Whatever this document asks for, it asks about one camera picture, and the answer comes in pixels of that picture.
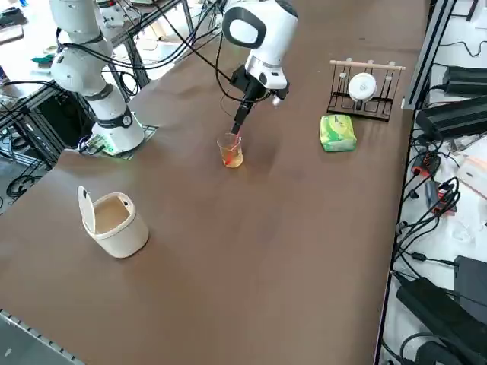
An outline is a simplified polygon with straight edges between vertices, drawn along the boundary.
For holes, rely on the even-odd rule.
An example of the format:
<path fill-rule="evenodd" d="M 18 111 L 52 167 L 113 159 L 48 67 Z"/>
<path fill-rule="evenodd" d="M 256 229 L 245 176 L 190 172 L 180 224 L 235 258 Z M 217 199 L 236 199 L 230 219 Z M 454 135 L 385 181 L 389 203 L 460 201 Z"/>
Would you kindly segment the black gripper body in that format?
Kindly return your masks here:
<path fill-rule="evenodd" d="M 287 97 L 290 87 L 281 69 L 265 69 L 254 76 L 244 65 L 233 72 L 231 85 L 243 92 L 241 103 L 258 103 L 270 97 L 281 101 Z"/>

